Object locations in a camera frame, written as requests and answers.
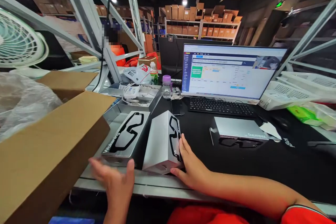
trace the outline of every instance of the red shirt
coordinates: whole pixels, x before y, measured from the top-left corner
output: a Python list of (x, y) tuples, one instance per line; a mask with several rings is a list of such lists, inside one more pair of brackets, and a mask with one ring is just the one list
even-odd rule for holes
[[(178, 207), (167, 224), (249, 224), (242, 217), (220, 209), (203, 206)], [(306, 206), (289, 207), (281, 218), (281, 224), (335, 224), (324, 214)]]

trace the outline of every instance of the keyboard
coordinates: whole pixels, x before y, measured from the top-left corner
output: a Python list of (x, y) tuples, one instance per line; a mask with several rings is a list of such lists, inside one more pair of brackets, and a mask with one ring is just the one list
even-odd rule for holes
[(247, 104), (221, 100), (191, 98), (189, 111), (255, 117), (255, 113), (250, 110)]

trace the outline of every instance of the water bottle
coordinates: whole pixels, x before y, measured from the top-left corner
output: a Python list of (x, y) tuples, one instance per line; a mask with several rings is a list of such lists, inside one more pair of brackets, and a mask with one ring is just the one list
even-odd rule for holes
[(150, 63), (150, 76), (152, 78), (152, 85), (158, 85), (159, 84), (159, 75), (158, 70), (156, 69), (155, 63)]
[(172, 93), (172, 80), (170, 75), (164, 75), (162, 77), (162, 97), (169, 99)]

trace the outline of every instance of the white fan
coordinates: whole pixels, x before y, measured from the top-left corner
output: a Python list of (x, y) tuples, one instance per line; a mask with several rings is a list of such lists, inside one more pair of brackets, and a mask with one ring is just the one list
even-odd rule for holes
[(42, 62), (48, 54), (48, 45), (40, 33), (0, 8), (0, 68), (16, 68), (10, 72), (39, 78), (49, 71), (29, 66)]

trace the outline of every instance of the monitor screen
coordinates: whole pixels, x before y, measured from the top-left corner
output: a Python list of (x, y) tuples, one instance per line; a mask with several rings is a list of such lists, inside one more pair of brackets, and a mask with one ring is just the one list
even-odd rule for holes
[(182, 93), (259, 100), (286, 51), (185, 44)]

